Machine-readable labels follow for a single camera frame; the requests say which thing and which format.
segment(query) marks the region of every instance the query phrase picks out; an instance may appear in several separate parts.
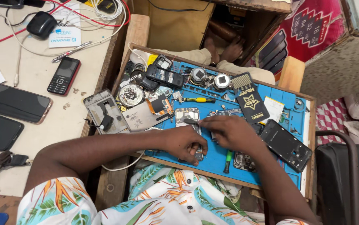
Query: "blue repair mat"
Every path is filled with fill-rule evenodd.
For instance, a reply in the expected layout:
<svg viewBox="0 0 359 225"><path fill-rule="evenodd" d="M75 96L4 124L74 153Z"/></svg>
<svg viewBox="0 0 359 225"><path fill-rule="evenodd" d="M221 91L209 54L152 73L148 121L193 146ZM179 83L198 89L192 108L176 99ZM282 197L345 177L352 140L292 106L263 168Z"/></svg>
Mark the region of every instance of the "blue repair mat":
<svg viewBox="0 0 359 225"><path fill-rule="evenodd" d="M197 68L197 66L190 65L187 63L181 63L179 65L178 62L174 62L173 64L173 71L176 69L180 73L184 73L186 68ZM211 70L207 70L207 73L217 75L217 72L213 72ZM306 111L306 100L296 97L295 94L284 92L278 89L273 89L268 86L264 86L262 84L256 84L257 91L264 100L266 96L277 100L283 104L284 106L284 112L283 117L281 118L280 125L282 125L284 128L286 128L288 131L290 131L297 139L303 142L303 127L304 127L304 117L305 117L305 111ZM204 119L207 117L207 115L210 114L211 111L216 110L223 110L222 105L225 105L225 109L237 109L239 108L239 104L236 102L232 102L230 100L224 100L221 97L223 95L227 95L228 98L234 97L232 90L224 90L224 91L217 91L213 87L209 87L207 89L200 88L198 86L192 85L192 84L186 84L181 89L174 90L183 92L183 97L185 98L197 98L197 97L205 97L205 98L216 98L215 103L199 103L199 102L183 102L180 103L179 101L174 101L173 108L174 110L177 108L192 108L196 107L199 109L200 119ZM170 129L175 127L175 120L171 122L170 119L167 119L163 121L162 123L156 125L158 128L162 129ZM208 130L205 128L202 128L202 136L207 140L209 151L207 153L207 157L204 158L203 161L199 162L198 166L193 166L191 164L184 164L189 167L193 167L195 169L199 169L202 171L206 171L209 173L218 174L221 176L226 176L229 178L233 178L236 180L244 181L247 183L252 183L255 185L261 185L259 176L257 173L244 171L241 169L237 169L233 167L233 157L231 160L231 166L229 169L229 174L224 173L224 167L225 167L225 159L227 156L227 150L219 146L216 142L211 141L211 134ZM170 155L167 152L159 152L156 151L145 151L145 155L152 156L158 159L170 161L173 163L178 163L178 158ZM290 168L287 164L285 164L283 161L278 159L278 163L285 169L287 174L290 176L292 181L296 184L298 189L300 190L301 186L301 173L293 170Z"/></svg>

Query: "beige trousers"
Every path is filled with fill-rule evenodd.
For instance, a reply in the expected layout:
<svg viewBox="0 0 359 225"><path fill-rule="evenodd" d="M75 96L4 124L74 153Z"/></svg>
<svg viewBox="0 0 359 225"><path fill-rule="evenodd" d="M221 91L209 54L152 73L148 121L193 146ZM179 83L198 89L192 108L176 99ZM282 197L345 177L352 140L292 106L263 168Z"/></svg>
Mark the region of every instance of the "beige trousers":
<svg viewBox="0 0 359 225"><path fill-rule="evenodd" d="M158 50L158 51L162 51L164 53L168 53L184 59L192 60L204 65L209 65L212 60L212 55L207 49L184 51L184 52L169 52L167 50ZM225 70L235 74L242 74L245 72L249 72L250 75L252 76L252 79L266 82L272 85L276 84L273 73L268 70L264 70L256 67L240 67L230 62L227 62L226 60L223 60L220 63L218 63L217 69Z"/></svg>

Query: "tropical print shirt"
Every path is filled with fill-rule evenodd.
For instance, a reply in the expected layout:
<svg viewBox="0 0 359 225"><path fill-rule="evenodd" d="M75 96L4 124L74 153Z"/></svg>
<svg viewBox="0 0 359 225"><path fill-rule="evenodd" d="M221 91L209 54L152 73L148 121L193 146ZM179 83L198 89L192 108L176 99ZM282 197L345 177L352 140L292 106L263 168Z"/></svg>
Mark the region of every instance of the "tropical print shirt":
<svg viewBox="0 0 359 225"><path fill-rule="evenodd" d="M146 166L137 168L131 178L127 202L97 212L81 180L55 178L22 198L17 225L258 224L231 201L237 201L239 186L159 163L143 163ZM277 225L291 224L307 225L292 219Z"/></svg>

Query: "foot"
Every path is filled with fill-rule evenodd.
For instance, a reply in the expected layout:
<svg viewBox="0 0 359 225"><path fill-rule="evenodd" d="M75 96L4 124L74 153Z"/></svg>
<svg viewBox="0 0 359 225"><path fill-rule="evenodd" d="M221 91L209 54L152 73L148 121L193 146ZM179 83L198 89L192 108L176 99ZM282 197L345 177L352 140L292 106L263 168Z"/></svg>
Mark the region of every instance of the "foot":
<svg viewBox="0 0 359 225"><path fill-rule="evenodd" d="M215 44L212 37L213 32L210 29L207 29L205 41L204 41L204 48L207 49L210 54L212 55L212 63L219 63L220 62L220 55L217 53L217 50L215 49Z"/></svg>
<svg viewBox="0 0 359 225"><path fill-rule="evenodd" d="M239 56L242 55L243 52L243 44L245 43L244 39L241 37L236 37L232 43L223 51L220 56L220 60L227 60L227 62L232 63L235 61Z"/></svg>

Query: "pink checkered cloth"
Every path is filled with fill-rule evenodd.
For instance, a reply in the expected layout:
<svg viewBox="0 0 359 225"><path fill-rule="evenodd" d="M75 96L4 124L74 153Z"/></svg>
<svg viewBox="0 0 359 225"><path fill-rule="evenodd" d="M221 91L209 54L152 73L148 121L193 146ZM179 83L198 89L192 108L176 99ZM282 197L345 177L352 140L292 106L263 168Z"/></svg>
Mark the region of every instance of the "pink checkered cloth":
<svg viewBox="0 0 359 225"><path fill-rule="evenodd" d="M347 134L344 121L350 121L350 118L343 98L317 106L316 130L337 130ZM317 145L329 142L345 143L337 136L319 136L317 138Z"/></svg>

